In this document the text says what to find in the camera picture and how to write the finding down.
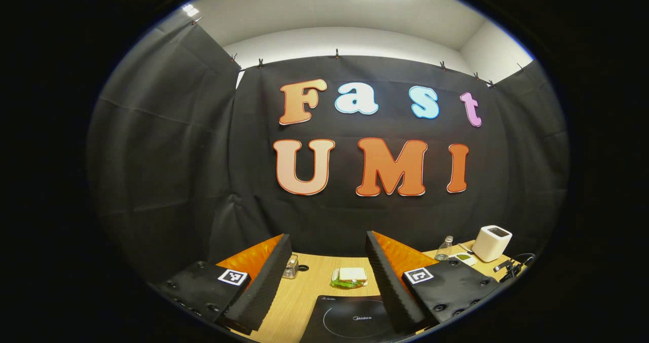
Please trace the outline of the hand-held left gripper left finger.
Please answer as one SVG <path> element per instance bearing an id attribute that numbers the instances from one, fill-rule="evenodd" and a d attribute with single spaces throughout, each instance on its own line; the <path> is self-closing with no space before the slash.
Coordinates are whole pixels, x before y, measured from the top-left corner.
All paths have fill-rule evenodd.
<path id="1" fill-rule="evenodd" d="M 218 263 L 198 260 L 152 288 L 200 320 L 250 335 L 260 329 L 292 256 L 282 233 Z"/>

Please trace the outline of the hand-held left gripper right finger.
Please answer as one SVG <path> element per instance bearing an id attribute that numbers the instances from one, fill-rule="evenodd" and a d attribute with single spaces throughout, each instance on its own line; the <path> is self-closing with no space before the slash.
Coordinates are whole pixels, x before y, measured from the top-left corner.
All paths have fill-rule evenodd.
<path id="1" fill-rule="evenodd" d="M 366 233 L 365 251 L 389 321 L 399 333 L 442 324 L 500 287 L 459 258 L 439 261 L 378 232 Z"/>

